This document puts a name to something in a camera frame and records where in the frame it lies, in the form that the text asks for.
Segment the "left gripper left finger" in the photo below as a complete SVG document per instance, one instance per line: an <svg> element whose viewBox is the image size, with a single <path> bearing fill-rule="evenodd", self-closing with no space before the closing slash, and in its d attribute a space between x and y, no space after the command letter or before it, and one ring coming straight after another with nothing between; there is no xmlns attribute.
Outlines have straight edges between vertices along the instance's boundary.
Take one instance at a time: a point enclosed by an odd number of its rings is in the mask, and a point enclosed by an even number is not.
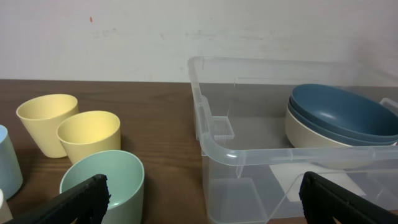
<svg viewBox="0 0 398 224"><path fill-rule="evenodd" d="M107 177L96 174L6 224L101 224L110 197Z"/></svg>

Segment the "large beige bowl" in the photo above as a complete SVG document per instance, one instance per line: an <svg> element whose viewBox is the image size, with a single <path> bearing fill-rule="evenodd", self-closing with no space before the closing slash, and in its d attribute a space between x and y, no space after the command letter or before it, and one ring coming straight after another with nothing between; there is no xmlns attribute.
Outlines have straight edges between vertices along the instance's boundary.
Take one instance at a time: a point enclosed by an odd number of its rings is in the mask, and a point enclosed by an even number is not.
<svg viewBox="0 0 398 224"><path fill-rule="evenodd" d="M397 149L396 145L392 146L350 146L347 144L334 141L326 138L321 134L312 131L308 127L304 126L300 121L292 116L288 107L285 116L285 133L291 145L296 148L305 147L390 147Z"/></svg>

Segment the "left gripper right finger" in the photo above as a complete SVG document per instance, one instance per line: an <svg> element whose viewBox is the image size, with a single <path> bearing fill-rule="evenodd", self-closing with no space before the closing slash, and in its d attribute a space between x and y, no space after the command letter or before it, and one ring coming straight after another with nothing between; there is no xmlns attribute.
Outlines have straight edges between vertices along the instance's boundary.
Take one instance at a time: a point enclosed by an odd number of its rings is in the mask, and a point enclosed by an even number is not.
<svg viewBox="0 0 398 224"><path fill-rule="evenodd" d="M308 224L397 224L397 215L312 171L304 173L299 197Z"/></svg>

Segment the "dark blue bowl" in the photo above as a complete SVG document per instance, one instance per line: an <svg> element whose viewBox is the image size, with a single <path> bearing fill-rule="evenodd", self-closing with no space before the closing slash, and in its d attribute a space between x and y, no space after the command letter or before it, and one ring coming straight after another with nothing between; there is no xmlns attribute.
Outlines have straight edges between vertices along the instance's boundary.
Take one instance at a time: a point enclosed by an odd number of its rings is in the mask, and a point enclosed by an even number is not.
<svg viewBox="0 0 398 224"><path fill-rule="evenodd" d="M341 88L303 84L290 96L292 107L333 133L369 141L397 141L397 115L383 105Z"/></svg>
<svg viewBox="0 0 398 224"><path fill-rule="evenodd" d="M334 141L338 141L343 144L347 144L350 146L392 146L397 144L397 140L393 141L388 141L388 142L377 142L377 141L363 141L359 139L354 139L350 137L343 136L341 134L334 133L332 131L329 131L323 127L320 127L319 125L314 124L313 122L309 121L307 118L302 116L299 112L295 110L295 108L292 106L291 102L289 101L287 105L290 113L294 118L296 118L298 121L300 121L304 126L308 127L312 131L315 131L318 134L321 134L322 136L332 139Z"/></svg>

